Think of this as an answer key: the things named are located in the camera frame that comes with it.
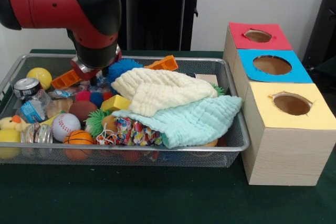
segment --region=red lid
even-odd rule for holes
[[[229,23],[237,49],[293,50],[278,24]]]

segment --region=rubber duck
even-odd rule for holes
[[[11,118],[2,118],[0,120],[0,129],[1,130],[16,130],[16,131],[21,132],[28,125],[29,125],[29,123],[26,123],[18,115],[15,115]]]

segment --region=shape sorter box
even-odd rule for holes
[[[277,24],[241,24],[230,22],[227,27],[223,59],[234,68],[237,49],[292,50]]]
[[[316,185],[336,141],[336,119],[316,85],[251,82],[243,107],[249,184]]]
[[[251,81],[312,83],[293,51],[238,49],[232,76],[245,100]]]

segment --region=light blue towel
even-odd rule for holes
[[[128,110],[113,112],[113,116],[131,118],[164,133],[168,148],[204,145],[224,135],[240,110],[242,99],[221,95],[187,105],[157,111],[152,117]]]

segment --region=wire basket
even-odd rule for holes
[[[73,55],[28,54],[20,57],[0,84],[0,118],[12,116],[22,102],[13,93],[16,81],[25,78],[35,67],[46,68],[53,78],[69,71]],[[123,57],[144,66],[161,57]],[[178,72],[215,74],[218,85],[227,93],[237,95],[229,66],[221,59],[176,58]],[[240,111],[225,134],[227,147],[166,147],[26,144],[0,142],[0,163],[57,165],[137,165],[183,167],[230,167],[239,152],[249,145],[249,135]],[[2,154],[13,158],[2,159]]]

